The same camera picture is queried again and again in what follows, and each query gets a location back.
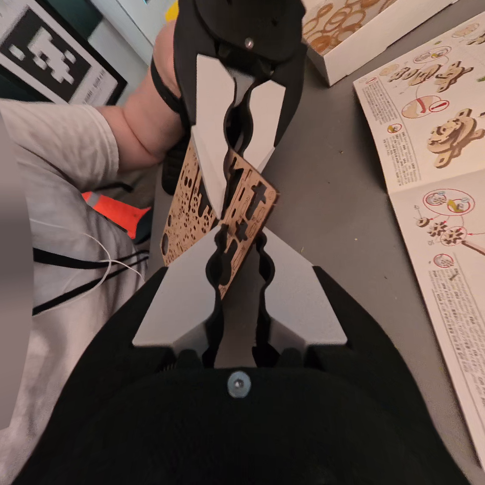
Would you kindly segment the person's light grey clothing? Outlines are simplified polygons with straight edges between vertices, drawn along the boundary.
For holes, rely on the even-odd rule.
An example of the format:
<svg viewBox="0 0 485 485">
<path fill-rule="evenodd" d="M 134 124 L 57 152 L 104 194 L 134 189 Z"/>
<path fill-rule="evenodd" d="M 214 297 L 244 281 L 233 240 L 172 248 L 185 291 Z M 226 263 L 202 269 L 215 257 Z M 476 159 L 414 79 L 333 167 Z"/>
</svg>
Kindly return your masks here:
<svg viewBox="0 0 485 485">
<path fill-rule="evenodd" d="M 75 186 L 19 159 L 35 249 L 88 262 L 123 265 L 96 289 L 33 317 L 22 381 L 10 426 L 1 431 L 1 484 L 11 484 L 33 452 L 55 403 L 87 345 L 142 285 L 147 264 L 129 236 L 90 208 Z"/>
</svg>

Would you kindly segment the person's left forearm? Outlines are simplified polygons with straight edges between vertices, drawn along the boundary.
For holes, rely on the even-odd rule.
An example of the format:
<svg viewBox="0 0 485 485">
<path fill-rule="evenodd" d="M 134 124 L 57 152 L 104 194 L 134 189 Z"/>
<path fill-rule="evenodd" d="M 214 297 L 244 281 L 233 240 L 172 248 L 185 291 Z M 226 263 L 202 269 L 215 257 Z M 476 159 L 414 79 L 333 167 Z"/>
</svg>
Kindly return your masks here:
<svg viewBox="0 0 485 485">
<path fill-rule="evenodd" d="M 19 158 L 31 156 L 80 191 L 118 175 L 117 142 L 97 109 L 2 99 L 1 116 Z"/>
</svg>

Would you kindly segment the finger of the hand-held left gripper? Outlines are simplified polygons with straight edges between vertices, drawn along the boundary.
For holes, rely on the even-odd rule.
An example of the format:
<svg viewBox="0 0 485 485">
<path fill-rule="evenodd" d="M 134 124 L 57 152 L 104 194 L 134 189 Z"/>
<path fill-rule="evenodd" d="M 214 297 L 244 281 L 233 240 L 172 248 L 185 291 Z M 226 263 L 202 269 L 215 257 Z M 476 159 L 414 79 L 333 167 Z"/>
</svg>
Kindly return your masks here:
<svg viewBox="0 0 485 485">
<path fill-rule="evenodd" d="M 254 77 L 233 77 L 231 147 L 261 172 L 275 150 L 276 131 L 285 87 L 274 81 L 258 83 Z"/>
<path fill-rule="evenodd" d="M 209 203 L 221 219 L 227 189 L 224 161 L 229 150 L 226 117 L 240 73 L 203 54 L 197 55 L 196 68 L 196 122 L 191 135 Z"/>
</svg>

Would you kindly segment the person's left hand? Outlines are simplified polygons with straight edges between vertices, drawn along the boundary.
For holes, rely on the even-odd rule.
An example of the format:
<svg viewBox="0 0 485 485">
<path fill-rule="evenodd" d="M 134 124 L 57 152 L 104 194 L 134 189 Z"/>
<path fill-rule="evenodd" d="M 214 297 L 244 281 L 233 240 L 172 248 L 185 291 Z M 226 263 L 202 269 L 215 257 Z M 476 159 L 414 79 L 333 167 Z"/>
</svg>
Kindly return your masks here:
<svg viewBox="0 0 485 485">
<path fill-rule="evenodd" d="M 179 112 L 172 106 L 181 100 L 181 92 L 175 75 L 174 33 L 176 21 L 168 22 L 156 37 L 153 65 L 156 80 L 168 90 L 165 98 L 157 90 L 152 69 L 123 106 L 123 114 L 131 135 L 147 154 L 143 163 L 161 161 L 182 137 L 184 129 Z"/>
</svg>

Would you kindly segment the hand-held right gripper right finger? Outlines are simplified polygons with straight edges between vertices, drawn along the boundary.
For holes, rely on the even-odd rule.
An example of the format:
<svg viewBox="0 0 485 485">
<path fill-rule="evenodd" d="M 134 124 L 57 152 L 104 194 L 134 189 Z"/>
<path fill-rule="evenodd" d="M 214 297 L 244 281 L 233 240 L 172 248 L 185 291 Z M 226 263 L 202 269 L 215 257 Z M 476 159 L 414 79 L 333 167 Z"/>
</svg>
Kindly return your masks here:
<svg viewBox="0 0 485 485">
<path fill-rule="evenodd" d="M 269 229 L 256 239 L 264 280 L 252 355 L 257 367 L 274 367 L 287 349 L 305 358 L 312 347 L 343 346 L 339 323 L 314 265 Z"/>
</svg>

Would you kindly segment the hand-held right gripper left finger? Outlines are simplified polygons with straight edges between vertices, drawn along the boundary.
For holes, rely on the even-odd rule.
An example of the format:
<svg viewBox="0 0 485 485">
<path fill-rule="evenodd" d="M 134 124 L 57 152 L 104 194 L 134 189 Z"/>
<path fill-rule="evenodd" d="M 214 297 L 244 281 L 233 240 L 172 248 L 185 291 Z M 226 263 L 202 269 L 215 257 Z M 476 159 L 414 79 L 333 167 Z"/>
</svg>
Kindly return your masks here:
<svg viewBox="0 0 485 485">
<path fill-rule="evenodd" d="M 214 367 L 224 332 L 220 293 L 225 226 L 216 226 L 171 263 L 137 330 L 134 348 L 194 351 Z"/>
</svg>

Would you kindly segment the wooden parts sheet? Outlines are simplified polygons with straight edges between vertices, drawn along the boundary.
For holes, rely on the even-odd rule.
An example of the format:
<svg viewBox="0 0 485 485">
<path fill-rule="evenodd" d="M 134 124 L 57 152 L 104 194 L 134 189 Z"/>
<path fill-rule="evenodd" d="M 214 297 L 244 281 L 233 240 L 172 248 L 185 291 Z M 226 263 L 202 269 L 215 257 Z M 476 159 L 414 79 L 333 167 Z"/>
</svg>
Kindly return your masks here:
<svg viewBox="0 0 485 485">
<path fill-rule="evenodd" d="M 241 156 L 232 152 L 233 197 L 222 221 L 216 218 L 203 184 L 193 141 L 189 142 L 169 209 L 160 249 L 169 266 L 214 227 L 227 226 L 221 298 L 231 283 L 277 202 L 277 190 Z"/>
</svg>

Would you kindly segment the orange tool with grey band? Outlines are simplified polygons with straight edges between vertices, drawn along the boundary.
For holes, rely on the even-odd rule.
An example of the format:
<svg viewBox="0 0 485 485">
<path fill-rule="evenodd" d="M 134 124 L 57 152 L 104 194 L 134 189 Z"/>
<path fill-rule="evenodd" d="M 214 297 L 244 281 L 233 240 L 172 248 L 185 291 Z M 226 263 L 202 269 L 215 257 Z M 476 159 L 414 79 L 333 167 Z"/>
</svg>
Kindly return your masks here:
<svg viewBox="0 0 485 485">
<path fill-rule="evenodd" d="M 135 244 L 150 239 L 152 207 L 140 209 L 93 191 L 84 192 L 82 197 L 91 208 L 123 229 Z"/>
</svg>

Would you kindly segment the printed instruction sheet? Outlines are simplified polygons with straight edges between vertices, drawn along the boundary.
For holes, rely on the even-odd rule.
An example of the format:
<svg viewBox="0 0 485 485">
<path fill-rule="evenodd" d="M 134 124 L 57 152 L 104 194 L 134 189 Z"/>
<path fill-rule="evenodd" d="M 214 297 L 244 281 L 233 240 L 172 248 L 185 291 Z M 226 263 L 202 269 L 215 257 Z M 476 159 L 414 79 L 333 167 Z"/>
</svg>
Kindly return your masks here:
<svg viewBox="0 0 485 485">
<path fill-rule="evenodd" d="M 354 88 L 484 468 L 484 11 Z"/>
</svg>

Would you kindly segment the white teal box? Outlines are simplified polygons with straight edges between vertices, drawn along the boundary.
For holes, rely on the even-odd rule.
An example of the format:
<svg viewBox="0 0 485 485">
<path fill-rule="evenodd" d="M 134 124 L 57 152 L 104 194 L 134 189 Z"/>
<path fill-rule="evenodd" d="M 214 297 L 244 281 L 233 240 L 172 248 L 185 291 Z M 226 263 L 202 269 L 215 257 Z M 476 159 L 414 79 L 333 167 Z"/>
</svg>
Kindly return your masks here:
<svg viewBox="0 0 485 485">
<path fill-rule="evenodd" d="M 114 27 L 136 54 L 150 64 L 155 39 L 167 23 L 173 1 L 88 1 Z"/>
</svg>

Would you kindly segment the black white tag board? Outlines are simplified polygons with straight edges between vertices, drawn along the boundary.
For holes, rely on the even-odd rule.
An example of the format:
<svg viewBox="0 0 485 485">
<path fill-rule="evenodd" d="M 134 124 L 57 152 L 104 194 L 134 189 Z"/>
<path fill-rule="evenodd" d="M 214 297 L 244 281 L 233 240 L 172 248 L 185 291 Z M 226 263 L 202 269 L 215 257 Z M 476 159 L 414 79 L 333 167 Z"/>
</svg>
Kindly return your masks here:
<svg viewBox="0 0 485 485">
<path fill-rule="evenodd" d="M 127 86 L 43 1 L 1 1 L 1 68 L 56 104 L 114 105 Z"/>
</svg>

